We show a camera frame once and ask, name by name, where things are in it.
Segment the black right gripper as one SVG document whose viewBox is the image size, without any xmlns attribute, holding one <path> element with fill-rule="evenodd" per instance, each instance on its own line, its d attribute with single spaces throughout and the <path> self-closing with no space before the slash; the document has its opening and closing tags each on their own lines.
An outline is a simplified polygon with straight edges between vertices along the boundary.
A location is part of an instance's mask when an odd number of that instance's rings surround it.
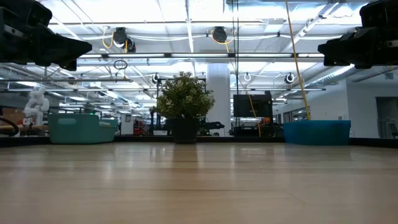
<svg viewBox="0 0 398 224">
<path fill-rule="evenodd" d="M 362 28 L 318 46 L 326 67 L 367 64 L 370 50 L 371 67 L 397 65 L 397 27 Z"/>
</svg>

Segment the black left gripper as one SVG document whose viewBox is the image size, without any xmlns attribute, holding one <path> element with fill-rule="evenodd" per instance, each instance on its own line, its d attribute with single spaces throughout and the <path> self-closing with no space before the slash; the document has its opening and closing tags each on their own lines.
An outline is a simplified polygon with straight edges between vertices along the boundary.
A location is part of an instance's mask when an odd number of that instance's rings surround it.
<svg viewBox="0 0 398 224">
<path fill-rule="evenodd" d="M 39 30 L 38 12 L 39 6 L 1 6 L 1 62 L 57 64 L 76 70 L 77 58 L 90 52 L 92 45 Z"/>
</svg>

